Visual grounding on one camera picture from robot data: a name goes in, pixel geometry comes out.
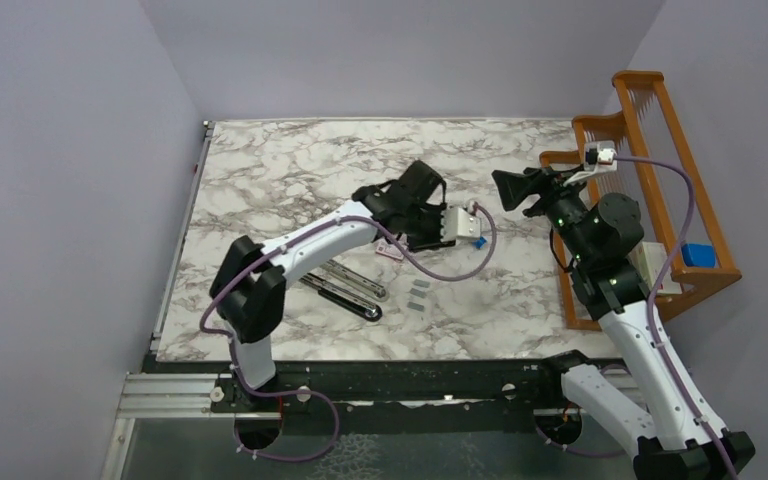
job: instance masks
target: orange wire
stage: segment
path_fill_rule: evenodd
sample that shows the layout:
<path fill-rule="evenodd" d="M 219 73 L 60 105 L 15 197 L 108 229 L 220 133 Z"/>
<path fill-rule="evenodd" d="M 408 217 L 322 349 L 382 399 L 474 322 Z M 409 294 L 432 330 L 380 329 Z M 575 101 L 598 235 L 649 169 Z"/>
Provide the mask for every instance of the orange wire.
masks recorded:
<path fill-rule="evenodd" d="M 281 426 L 284 426 L 284 397 L 278 397 L 278 416 L 281 417 Z"/>

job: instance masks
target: blue block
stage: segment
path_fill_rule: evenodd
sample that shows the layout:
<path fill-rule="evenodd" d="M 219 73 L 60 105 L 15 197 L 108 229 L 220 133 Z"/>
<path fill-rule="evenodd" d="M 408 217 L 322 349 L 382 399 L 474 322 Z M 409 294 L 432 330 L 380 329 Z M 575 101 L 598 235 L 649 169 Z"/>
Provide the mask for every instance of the blue block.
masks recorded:
<path fill-rule="evenodd" d="M 717 266 L 717 255 L 714 247 L 701 243 L 685 243 L 681 246 L 681 257 L 688 267 L 714 268 Z"/>

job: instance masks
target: wooden frame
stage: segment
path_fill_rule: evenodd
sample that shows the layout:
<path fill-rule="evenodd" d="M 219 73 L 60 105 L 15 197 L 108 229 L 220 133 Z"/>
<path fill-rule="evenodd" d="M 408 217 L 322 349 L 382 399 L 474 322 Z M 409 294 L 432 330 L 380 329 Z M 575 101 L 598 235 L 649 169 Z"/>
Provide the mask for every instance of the wooden frame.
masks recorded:
<path fill-rule="evenodd" d="M 705 189 L 705 184 L 696 168 L 690 146 L 664 86 L 663 74 L 660 72 L 622 71 L 614 75 L 613 85 L 622 109 L 612 115 L 575 117 L 572 126 L 578 151 L 543 152 L 540 155 L 540 164 L 543 166 L 579 164 L 584 156 L 585 144 L 594 141 L 612 141 L 616 145 L 625 142 L 632 155 L 648 157 L 649 149 L 640 126 L 639 115 L 645 113 L 647 106 L 652 101 L 659 103 L 682 168 L 693 181 L 696 189 L 697 209 L 719 263 L 719 266 L 714 268 L 688 267 L 681 256 L 676 257 L 672 264 L 672 279 L 685 286 L 690 286 L 690 288 L 684 288 L 679 295 L 658 297 L 656 304 L 661 319 L 666 322 L 740 280 L 741 272 L 734 263 L 731 250 L 728 248 L 708 192 Z M 669 251 L 676 243 L 675 231 L 654 167 L 638 163 L 635 164 L 635 172 L 640 182 L 643 197 L 646 200 L 655 238 L 663 243 Z M 587 189 L 590 199 L 594 203 L 599 200 L 603 193 L 599 191 L 595 182 L 589 182 Z M 555 242 L 561 263 L 565 264 L 566 254 L 557 233 L 554 235 L 553 242 Z M 579 330 L 599 330 L 599 325 L 596 322 L 589 318 L 576 316 L 570 276 L 559 268 L 559 277 L 561 297 L 564 303 L 564 319 L 567 327 Z"/>

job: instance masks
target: white cardboard box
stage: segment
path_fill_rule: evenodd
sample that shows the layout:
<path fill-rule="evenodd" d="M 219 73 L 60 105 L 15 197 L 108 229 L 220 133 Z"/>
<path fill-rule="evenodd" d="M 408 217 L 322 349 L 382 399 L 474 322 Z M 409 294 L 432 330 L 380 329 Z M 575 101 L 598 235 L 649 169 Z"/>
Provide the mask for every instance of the white cardboard box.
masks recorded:
<path fill-rule="evenodd" d="M 664 262 L 667 261 L 667 249 L 658 242 L 640 242 L 631 251 L 628 259 L 651 289 L 654 288 L 658 272 L 661 271 Z M 681 285 L 674 282 L 671 275 L 672 266 L 670 266 L 667 276 L 664 277 L 661 288 L 658 289 L 658 295 L 678 295 L 681 293 Z"/>

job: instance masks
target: gray wall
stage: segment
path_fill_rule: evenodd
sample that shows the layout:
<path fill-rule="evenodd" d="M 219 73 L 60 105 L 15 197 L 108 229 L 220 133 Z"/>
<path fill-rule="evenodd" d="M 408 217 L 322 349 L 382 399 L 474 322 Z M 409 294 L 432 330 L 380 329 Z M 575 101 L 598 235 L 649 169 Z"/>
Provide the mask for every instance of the gray wall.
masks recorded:
<path fill-rule="evenodd" d="M 140 0 L 206 118 L 598 112 L 663 0 Z"/>
<path fill-rule="evenodd" d="M 665 73 L 744 273 L 669 331 L 717 411 L 756 443 L 741 478 L 768 479 L 768 1 L 668 0 L 631 68 Z"/>
<path fill-rule="evenodd" d="M 201 122 L 133 0 L 0 1 L 0 478 L 97 478 Z"/>

